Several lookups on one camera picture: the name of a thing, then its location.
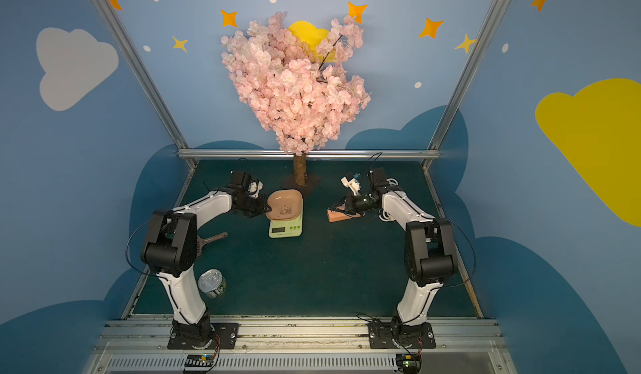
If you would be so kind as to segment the pink square bowl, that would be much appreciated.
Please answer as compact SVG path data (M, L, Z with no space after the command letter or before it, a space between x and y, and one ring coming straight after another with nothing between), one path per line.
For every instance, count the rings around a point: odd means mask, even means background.
M272 193L267 204L270 211L265 215L271 221L290 221L294 220L303 210L303 196L296 190L281 190Z

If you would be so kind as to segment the green electronic kitchen scale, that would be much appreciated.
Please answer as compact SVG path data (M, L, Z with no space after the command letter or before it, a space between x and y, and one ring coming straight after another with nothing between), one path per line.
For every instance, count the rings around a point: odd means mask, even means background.
M303 212L289 220L270 220L269 237L272 239L299 237L302 234Z

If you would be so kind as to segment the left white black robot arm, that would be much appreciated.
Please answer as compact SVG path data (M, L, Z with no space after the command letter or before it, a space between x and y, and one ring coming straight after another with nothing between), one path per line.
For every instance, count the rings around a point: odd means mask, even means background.
M156 211L140 252L149 276L163 285L173 309L168 349L214 350L220 347L194 274L198 230L228 212L257 217L270 211L263 183L243 171L231 173L230 184L166 212Z

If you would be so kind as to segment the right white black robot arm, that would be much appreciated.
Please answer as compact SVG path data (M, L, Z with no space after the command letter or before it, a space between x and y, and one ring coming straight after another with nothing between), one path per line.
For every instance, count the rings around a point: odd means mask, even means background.
M365 319L373 349L434 349L434 330L428 311L437 293L459 272L453 222L437 218L419 207L382 168L367 174L369 188L362 190L361 176L348 174L341 183L347 195L329 211L350 219L378 211L384 222L404 230L403 262L408 282L392 319Z

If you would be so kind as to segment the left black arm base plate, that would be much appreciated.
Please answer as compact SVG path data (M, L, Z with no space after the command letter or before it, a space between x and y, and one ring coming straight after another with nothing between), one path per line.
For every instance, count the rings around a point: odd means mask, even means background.
M189 351L233 350L238 341L239 329L240 324L237 322L215 322L208 327L179 324L172 328L167 348Z

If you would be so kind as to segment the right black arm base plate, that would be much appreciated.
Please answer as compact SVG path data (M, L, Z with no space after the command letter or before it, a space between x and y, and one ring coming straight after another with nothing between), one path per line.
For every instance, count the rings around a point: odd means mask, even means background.
M369 322L368 338L371 349L435 349L436 338L428 322L417 326L396 322Z

